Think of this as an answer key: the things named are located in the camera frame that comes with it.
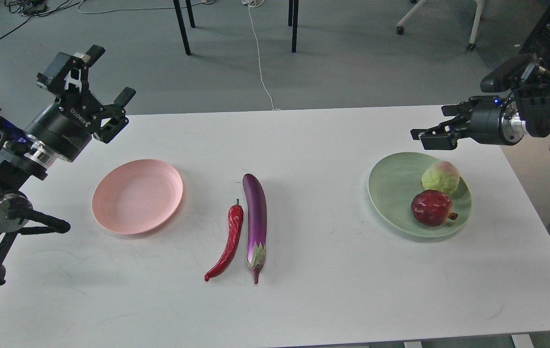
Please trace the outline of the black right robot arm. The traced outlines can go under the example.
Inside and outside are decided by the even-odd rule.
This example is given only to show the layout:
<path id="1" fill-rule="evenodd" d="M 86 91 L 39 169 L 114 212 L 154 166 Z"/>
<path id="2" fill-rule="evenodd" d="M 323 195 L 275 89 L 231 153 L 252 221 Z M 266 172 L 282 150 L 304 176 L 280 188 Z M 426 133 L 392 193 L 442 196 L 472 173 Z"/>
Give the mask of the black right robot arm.
<path id="1" fill-rule="evenodd" d="M 533 54 L 511 57 L 480 82 L 482 95 L 442 106 L 447 121 L 411 136 L 426 150 L 453 150 L 469 137 L 482 145 L 516 145 L 550 134 L 550 70 Z"/>

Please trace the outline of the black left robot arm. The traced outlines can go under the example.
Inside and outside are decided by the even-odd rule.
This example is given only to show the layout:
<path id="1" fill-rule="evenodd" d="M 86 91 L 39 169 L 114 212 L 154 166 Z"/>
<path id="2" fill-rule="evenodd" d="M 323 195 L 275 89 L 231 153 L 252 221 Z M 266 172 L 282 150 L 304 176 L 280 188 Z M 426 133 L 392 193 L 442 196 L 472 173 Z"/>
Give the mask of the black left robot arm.
<path id="1" fill-rule="evenodd" d="M 58 53 L 37 75 L 37 85 L 55 99 L 24 130 L 0 114 L 0 286 L 5 284 L 3 262 L 19 235 L 71 229 L 67 221 L 36 211 L 21 187 L 31 177 L 44 180 L 57 159 L 74 161 L 92 139 L 111 142 L 129 123 L 125 108 L 133 88 L 124 88 L 109 105 L 89 88 L 89 71 L 104 53 L 98 45 L 84 54 Z"/>

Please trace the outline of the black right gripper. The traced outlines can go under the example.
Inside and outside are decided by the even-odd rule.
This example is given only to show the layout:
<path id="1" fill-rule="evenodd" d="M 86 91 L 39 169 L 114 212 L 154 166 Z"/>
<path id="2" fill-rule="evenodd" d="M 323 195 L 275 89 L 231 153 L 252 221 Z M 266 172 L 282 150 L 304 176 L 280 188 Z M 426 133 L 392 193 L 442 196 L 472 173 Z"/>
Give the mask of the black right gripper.
<path id="1" fill-rule="evenodd" d="M 429 129 L 412 129 L 412 139 L 420 141 L 425 150 L 454 150 L 458 141 L 468 136 L 483 145 L 511 146 L 529 134 L 516 102 L 510 98 L 471 96 L 456 105 L 441 106 L 441 112 L 445 117 L 470 117 L 468 123 L 445 121 Z"/>

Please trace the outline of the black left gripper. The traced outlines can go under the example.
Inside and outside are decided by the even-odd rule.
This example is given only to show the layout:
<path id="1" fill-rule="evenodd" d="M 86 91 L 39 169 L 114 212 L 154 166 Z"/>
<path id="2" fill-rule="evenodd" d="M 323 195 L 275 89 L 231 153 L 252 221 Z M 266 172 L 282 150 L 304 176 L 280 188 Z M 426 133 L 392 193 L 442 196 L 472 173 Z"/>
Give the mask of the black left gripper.
<path id="1" fill-rule="evenodd" d="M 93 137 L 110 143 L 129 120 L 126 106 L 136 91 L 125 87 L 111 105 L 102 105 L 89 90 L 89 69 L 106 50 L 93 45 L 86 53 L 58 53 L 36 85 L 56 97 L 26 127 L 26 133 L 49 147 L 64 161 L 72 162 Z"/>

